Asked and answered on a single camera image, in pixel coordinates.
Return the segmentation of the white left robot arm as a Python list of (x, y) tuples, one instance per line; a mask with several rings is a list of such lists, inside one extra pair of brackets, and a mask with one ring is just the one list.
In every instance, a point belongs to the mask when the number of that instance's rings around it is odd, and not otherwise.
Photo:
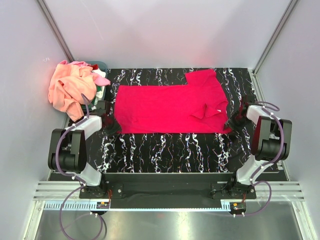
[(121, 131), (110, 110), (111, 103), (100, 100), (96, 109), (80, 121), (67, 128), (54, 129), (50, 139), (49, 169), (90, 187), (90, 192), (97, 198), (103, 198), (108, 193), (108, 186), (103, 182), (102, 174), (88, 163), (86, 140), (99, 131), (107, 135)]

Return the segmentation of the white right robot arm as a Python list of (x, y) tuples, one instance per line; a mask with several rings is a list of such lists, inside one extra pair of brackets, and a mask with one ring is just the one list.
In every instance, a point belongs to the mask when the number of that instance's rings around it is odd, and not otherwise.
[(275, 112), (279, 111), (280, 108), (273, 103), (256, 101), (252, 95), (243, 95), (239, 109), (224, 124), (223, 129), (232, 134), (239, 134), (249, 123), (255, 125), (250, 145), (251, 155), (228, 182), (227, 192), (230, 197), (239, 198), (245, 189), (254, 186), (254, 181), (268, 167), (287, 159), (292, 122), (277, 117)]

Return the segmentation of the magenta red t shirt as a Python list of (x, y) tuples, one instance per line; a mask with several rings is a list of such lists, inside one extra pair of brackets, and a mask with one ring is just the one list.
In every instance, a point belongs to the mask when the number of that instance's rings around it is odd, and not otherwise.
[(115, 99), (123, 134), (228, 134), (228, 99), (213, 69), (185, 74), (186, 85), (125, 86)]

